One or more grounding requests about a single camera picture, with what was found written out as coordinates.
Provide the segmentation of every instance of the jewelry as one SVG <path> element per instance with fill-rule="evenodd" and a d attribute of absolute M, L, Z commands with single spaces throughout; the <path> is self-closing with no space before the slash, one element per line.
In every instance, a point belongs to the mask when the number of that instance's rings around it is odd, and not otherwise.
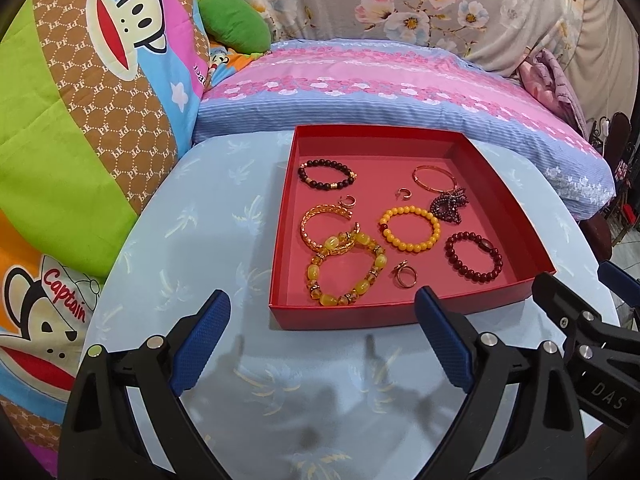
<path fill-rule="evenodd" d="M 336 170 L 343 172 L 347 176 L 347 178 L 345 178 L 341 182 L 334 182 L 332 184 L 325 182 L 316 182 L 315 180 L 311 180 L 308 176 L 306 176 L 306 168 L 314 168 L 316 166 L 335 168 Z M 341 164 L 336 160 L 325 160 L 324 158 L 317 158 L 316 160 L 308 160 L 303 164 L 300 164 L 300 167 L 298 168 L 298 176 L 300 177 L 300 180 L 307 184 L 309 187 L 329 191 L 330 189 L 342 189 L 343 187 L 347 187 L 350 184 L 353 184 L 358 175 L 356 173 L 353 173 L 353 171 L 347 168 L 344 164 Z"/>
<path fill-rule="evenodd" d="M 334 213 L 340 216 L 344 216 L 347 219 L 351 219 L 351 211 L 334 204 L 323 204 L 312 207 L 305 213 L 300 222 L 300 236 L 302 236 L 303 242 L 306 246 L 316 253 L 320 253 L 322 249 L 328 251 L 327 254 L 333 256 L 334 254 L 344 254 L 348 252 L 354 244 L 355 235 L 360 232 L 360 224 L 355 223 L 353 230 L 346 233 L 340 233 L 337 236 L 331 236 L 325 240 L 324 244 L 317 244 L 313 241 L 308 234 L 306 234 L 306 223 L 308 220 L 320 213 Z"/>
<path fill-rule="evenodd" d="M 451 182 L 453 183 L 453 187 L 451 189 L 435 189 L 431 186 L 427 186 L 425 183 L 421 182 L 420 179 L 418 178 L 417 173 L 418 171 L 421 171 L 421 170 L 433 170 L 433 171 L 438 171 L 439 173 L 444 173 L 451 179 Z M 417 168 L 415 168 L 413 172 L 413 177 L 414 177 L 415 183 L 418 186 L 420 186 L 423 189 L 426 189 L 427 191 L 433 191 L 434 193 L 448 193 L 455 190 L 458 187 L 458 181 L 456 180 L 456 178 L 452 174 L 450 174 L 449 171 L 444 170 L 443 168 L 439 168 L 437 166 L 418 166 Z"/>
<path fill-rule="evenodd" d="M 415 269 L 408 263 L 409 262 L 407 260 L 404 260 L 394 267 L 394 274 L 396 275 L 396 281 L 400 284 L 402 288 L 412 288 L 412 286 L 414 286 L 418 282 L 418 273 L 415 272 Z M 411 284 L 405 283 L 402 280 L 402 278 L 400 277 L 400 273 L 403 272 L 404 270 L 406 270 L 407 272 L 409 272 L 409 274 L 412 274 L 414 276 L 413 283 Z"/>
<path fill-rule="evenodd" d="M 405 244 L 404 242 L 400 241 L 400 238 L 393 236 L 388 225 L 389 219 L 394 215 L 407 213 L 413 213 L 418 216 L 423 216 L 431 222 L 431 225 L 433 227 L 433 234 L 427 241 L 419 242 L 417 244 Z M 383 237 L 386 238 L 386 241 L 390 244 L 393 244 L 393 246 L 398 248 L 398 250 L 407 251 L 408 253 L 419 253 L 420 251 L 428 251 L 440 238 L 440 222 L 438 222 L 438 218 L 426 209 L 416 207 L 415 205 L 406 205 L 404 207 L 393 207 L 391 209 L 387 209 L 382 215 L 380 222 L 378 223 L 380 224 L 380 230 L 382 231 Z"/>
<path fill-rule="evenodd" d="M 481 274 L 480 272 L 475 272 L 474 270 L 469 269 L 466 265 L 463 265 L 453 248 L 453 244 L 460 240 L 471 240 L 485 253 L 489 253 L 489 255 L 494 259 L 494 270 L 486 274 Z M 463 233 L 451 235 L 444 245 L 444 250 L 447 258 L 449 259 L 449 263 L 453 268 L 456 269 L 460 275 L 466 276 L 474 282 L 486 283 L 493 281 L 498 277 L 498 274 L 502 272 L 502 256 L 500 255 L 500 252 L 489 240 L 482 238 L 481 235 L 477 235 L 476 233 L 465 231 Z"/>
<path fill-rule="evenodd" d="M 396 191 L 396 198 L 400 198 L 400 195 L 402 194 L 404 194 L 404 196 L 402 197 L 402 200 L 411 199 L 411 191 L 409 191 L 407 188 L 401 187 L 400 189 L 398 189 L 398 191 Z"/>
<path fill-rule="evenodd" d="M 458 208 L 469 203 L 465 191 L 464 187 L 459 187 L 453 191 L 444 192 L 439 197 L 433 199 L 429 211 L 443 222 L 460 224 L 462 219 L 460 218 Z"/>
<path fill-rule="evenodd" d="M 368 249 L 375 258 L 371 269 L 367 273 L 364 280 L 360 280 L 355 284 L 353 289 L 346 294 L 341 295 L 339 298 L 332 296 L 331 294 L 325 294 L 318 285 L 318 278 L 320 277 L 320 266 L 324 262 L 324 259 L 329 254 L 316 254 L 311 259 L 311 264 L 306 268 L 306 286 L 309 289 L 309 294 L 312 300 L 316 300 L 322 306 L 346 306 L 355 303 L 356 300 L 365 294 L 371 285 L 376 281 L 376 278 L 380 274 L 380 270 L 386 266 L 385 248 L 378 245 L 369 235 L 364 233 L 358 233 L 355 236 L 355 241 L 358 245 Z"/>
<path fill-rule="evenodd" d="M 345 203 L 345 202 L 343 202 L 343 201 L 342 201 L 342 197 L 340 197 L 340 200 L 338 200 L 338 204 L 339 204 L 341 207 L 345 208 L 345 209 L 352 209 L 352 208 L 353 208 L 353 206 L 355 206 L 355 205 L 356 205 L 356 199 L 355 199 L 353 196 L 351 196 L 351 195 L 347 195 L 345 198 L 346 198 L 347 200 L 351 200 L 351 203 Z"/>

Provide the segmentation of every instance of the gold ring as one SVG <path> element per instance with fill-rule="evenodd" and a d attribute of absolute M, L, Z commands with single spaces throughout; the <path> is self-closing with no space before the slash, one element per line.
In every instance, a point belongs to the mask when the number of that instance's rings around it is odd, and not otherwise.
<path fill-rule="evenodd" d="M 413 283 L 411 283 L 411 284 L 405 283 L 402 280 L 402 278 L 400 277 L 400 273 L 403 272 L 404 270 L 406 270 L 409 274 L 412 274 L 414 276 L 414 282 Z M 415 269 L 411 265 L 409 265 L 409 261 L 407 261 L 407 260 L 403 260 L 402 262 L 397 264 L 394 267 L 393 272 L 396 275 L 396 280 L 398 281 L 398 283 L 400 284 L 400 286 L 402 288 L 412 288 L 412 286 L 414 286 L 418 282 L 418 273 L 415 272 Z"/>
<path fill-rule="evenodd" d="M 312 216 L 315 216 L 320 213 L 333 213 L 333 214 L 343 216 L 347 219 L 351 219 L 351 215 L 353 214 L 348 209 L 345 209 L 343 207 L 340 207 L 339 205 L 334 205 L 334 204 L 323 204 L 323 205 L 317 205 L 315 207 L 312 207 L 309 211 L 305 213 L 305 215 L 302 217 L 302 221 L 300 222 L 300 236 L 302 236 L 302 241 L 306 244 L 306 246 L 315 253 L 320 253 L 321 251 L 324 251 L 325 254 L 331 255 L 331 256 L 335 256 L 336 254 L 344 254 L 344 253 L 347 253 L 349 250 L 351 250 L 351 248 L 355 244 L 355 235 L 360 232 L 360 224 L 357 222 L 355 223 L 352 231 L 344 233 L 344 236 L 342 237 L 344 238 L 344 240 L 340 240 L 340 244 L 334 249 L 329 249 L 324 244 L 316 243 L 309 237 L 308 234 L 306 234 L 306 230 L 305 230 L 306 223 Z"/>
<path fill-rule="evenodd" d="M 451 189 L 435 189 L 434 187 L 427 186 L 425 183 L 421 182 L 420 179 L 418 178 L 417 173 L 420 170 L 433 170 L 433 171 L 437 171 L 439 173 L 443 173 L 447 175 L 451 179 L 453 187 Z M 418 186 L 420 186 L 423 189 L 426 189 L 427 191 L 433 191 L 434 193 L 450 193 L 451 191 L 454 191 L 458 188 L 458 181 L 456 180 L 456 178 L 452 174 L 450 174 L 449 171 L 444 170 L 443 168 L 439 168 L 437 166 L 418 166 L 417 168 L 415 168 L 412 176 L 414 178 L 414 182 Z"/>
<path fill-rule="evenodd" d="M 396 191 L 396 198 L 400 198 L 400 195 L 402 194 L 404 194 L 404 196 L 402 197 L 402 200 L 411 199 L 411 191 L 409 191 L 407 188 L 401 187 L 400 189 L 398 189 L 398 191 Z"/>
<path fill-rule="evenodd" d="M 341 207 L 345 208 L 345 209 L 352 209 L 352 208 L 353 208 L 353 206 L 355 206 L 355 205 L 356 205 L 356 199 L 355 199 L 353 196 L 351 196 L 351 195 L 347 195 L 345 198 L 346 198 L 347 200 L 351 200 L 351 203 L 344 203 L 344 202 L 342 201 L 342 197 L 340 197 L 340 200 L 338 200 L 338 204 L 339 204 Z"/>

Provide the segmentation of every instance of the blue gripper pad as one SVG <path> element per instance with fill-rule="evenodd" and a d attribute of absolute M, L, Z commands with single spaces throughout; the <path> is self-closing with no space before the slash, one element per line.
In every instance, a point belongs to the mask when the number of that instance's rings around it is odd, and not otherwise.
<path fill-rule="evenodd" d="M 602 262 L 598 267 L 598 279 L 628 306 L 640 306 L 640 283 L 617 265 Z"/>
<path fill-rule="evenodd" d="M 415 293 L 414 309 L 447 379 L 468 394 L 474 386 L 473 359 L 468 348 L 425 287 Z"/>
<path fill-rule="evenodd" d="M 174 356 L 169 384 L 177 397 L 196 385 L 231 317 L 231 300 L 226 292 L 216 291 L 208 302 L 208 308 Z"/>

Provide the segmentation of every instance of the floor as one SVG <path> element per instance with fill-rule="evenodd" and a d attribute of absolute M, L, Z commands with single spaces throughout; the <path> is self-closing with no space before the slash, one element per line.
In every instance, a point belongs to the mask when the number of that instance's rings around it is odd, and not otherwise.
<path fill-rule="evenodd" d="M 620 230 L 620 226 L 614 222 L 610 222 L 610 227 L 614 236 Z M 623 240 L 613 248 L 611 261 L 625 269 L 634 278 L 640 278 L 640 233 L 638 231 L 629 231 Z M 615 294 L 611 293 L 611 295 L 618 310 L 620 325 L 628 326 L 632 317 L 628 305 Z"/>

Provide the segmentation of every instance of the green pillow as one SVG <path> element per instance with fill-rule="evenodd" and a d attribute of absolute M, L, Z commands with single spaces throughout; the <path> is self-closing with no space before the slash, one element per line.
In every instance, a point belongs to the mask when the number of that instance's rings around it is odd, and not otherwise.
<path fill-rule="evenodd" d="M 202 23 L 218 43 L 239 54 L 266 52 L 271 47 L 268 25 L 244 0 L 200 0 Z"/>

